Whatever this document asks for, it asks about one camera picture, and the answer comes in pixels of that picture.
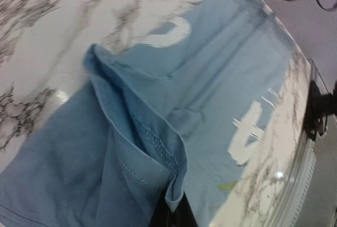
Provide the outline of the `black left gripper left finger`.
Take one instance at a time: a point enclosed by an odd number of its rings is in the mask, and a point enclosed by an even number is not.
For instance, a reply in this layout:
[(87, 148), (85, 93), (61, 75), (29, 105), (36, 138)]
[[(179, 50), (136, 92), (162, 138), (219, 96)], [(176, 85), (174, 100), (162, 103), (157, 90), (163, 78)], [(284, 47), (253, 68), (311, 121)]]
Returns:
[(174, 227), (174, 213), (169, 208), (165, 200), (166, 190), (161, 192), (157, 205), (151, 217), (149, 227)]

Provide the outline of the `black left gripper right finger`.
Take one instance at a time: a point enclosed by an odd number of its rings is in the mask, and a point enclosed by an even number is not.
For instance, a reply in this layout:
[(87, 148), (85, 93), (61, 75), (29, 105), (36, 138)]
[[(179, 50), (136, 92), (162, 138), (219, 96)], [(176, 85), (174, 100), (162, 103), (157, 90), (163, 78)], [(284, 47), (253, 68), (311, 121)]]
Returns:
[(176, 210), (173, 212), (173, 226), (198, 227), (186, 194), (183, 194)]

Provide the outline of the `light blue garment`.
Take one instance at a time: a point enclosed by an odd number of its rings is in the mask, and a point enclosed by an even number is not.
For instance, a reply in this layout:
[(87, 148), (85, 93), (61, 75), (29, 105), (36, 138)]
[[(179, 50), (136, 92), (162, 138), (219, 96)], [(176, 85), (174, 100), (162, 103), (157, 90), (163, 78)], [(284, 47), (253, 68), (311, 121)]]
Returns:
[(1, 225), (268, 226), (306, 68), (262, 0), (1, 0)]

